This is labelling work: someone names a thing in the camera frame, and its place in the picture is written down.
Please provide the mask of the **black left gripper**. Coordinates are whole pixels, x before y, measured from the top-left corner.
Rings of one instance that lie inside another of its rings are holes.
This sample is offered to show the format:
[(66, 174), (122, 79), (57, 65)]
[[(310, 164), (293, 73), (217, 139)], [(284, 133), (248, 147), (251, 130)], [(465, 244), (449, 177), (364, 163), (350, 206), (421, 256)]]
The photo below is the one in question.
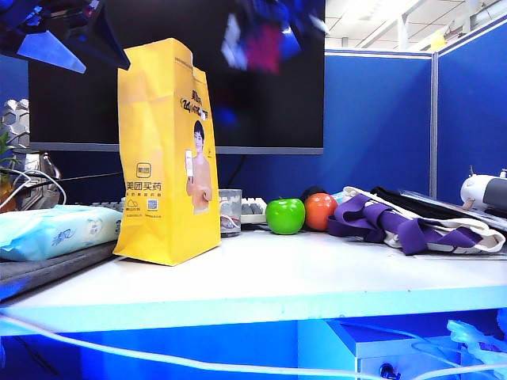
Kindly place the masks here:
[(1, 1), (1, 52), (84, 74), (86, 65), (47, 31), (50, 19), (81, 9), (86, 24), (78, 40), (84, 51), (128, 70), (131, 63), (109, 24), (106, 1)]

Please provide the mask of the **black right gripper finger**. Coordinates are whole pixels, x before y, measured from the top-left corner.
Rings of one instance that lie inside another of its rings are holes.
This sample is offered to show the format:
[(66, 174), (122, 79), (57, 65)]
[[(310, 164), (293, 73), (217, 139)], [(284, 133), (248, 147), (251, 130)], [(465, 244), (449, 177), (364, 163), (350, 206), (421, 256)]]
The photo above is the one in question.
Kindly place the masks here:
[(233, 13), (230, 13), (227, 18), (221, 52), (230, 67), (239, 70), (247, 68), (248, 61), (241, 41), (241, 29)]
[(329, 34), (325, 23), (325, 1), (280, 1), (280, 5), (282, 56), (298, 55), (310, 40)]

